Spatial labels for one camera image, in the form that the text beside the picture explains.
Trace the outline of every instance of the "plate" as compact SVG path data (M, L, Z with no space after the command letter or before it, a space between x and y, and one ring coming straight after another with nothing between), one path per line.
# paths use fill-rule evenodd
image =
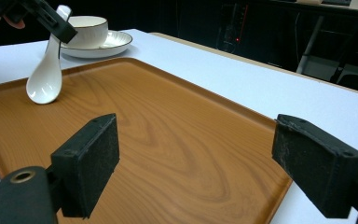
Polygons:
M103 45L97 49L72 49L62 44L61 52L77 58L104 58L123 52L130 46L131 42L131 35L110 30Z

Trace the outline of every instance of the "desk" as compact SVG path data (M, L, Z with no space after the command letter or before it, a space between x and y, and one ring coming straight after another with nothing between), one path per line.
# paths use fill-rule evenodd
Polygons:
M358 92L261 63L137 30L131 57L220 94L271 119L288 114L307 119L358 149ZM47 41L0 47L0 83L28 77L43 57ZM62 69L93 63L62 55ZM272 223L354 223L327 220L296 184L289 189Z

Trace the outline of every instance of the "wood grain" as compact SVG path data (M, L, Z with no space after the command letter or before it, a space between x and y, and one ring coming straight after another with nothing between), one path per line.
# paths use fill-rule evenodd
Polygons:
M268 223L290 185L271 158L275 122L133 59L64 70L35 105L26 80L0 85L0 176L49 155L89 120L117 114L120 162L89 220Z

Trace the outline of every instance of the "spoon bowl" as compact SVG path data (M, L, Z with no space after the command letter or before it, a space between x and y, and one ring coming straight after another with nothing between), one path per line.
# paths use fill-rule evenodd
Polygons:
M58 6L57 13L68 21L72 10L67 6ZM27 80L27 94L37 104L49 104L60 94L62 87L60 44L61 41L56 36L50 35L42 61Z

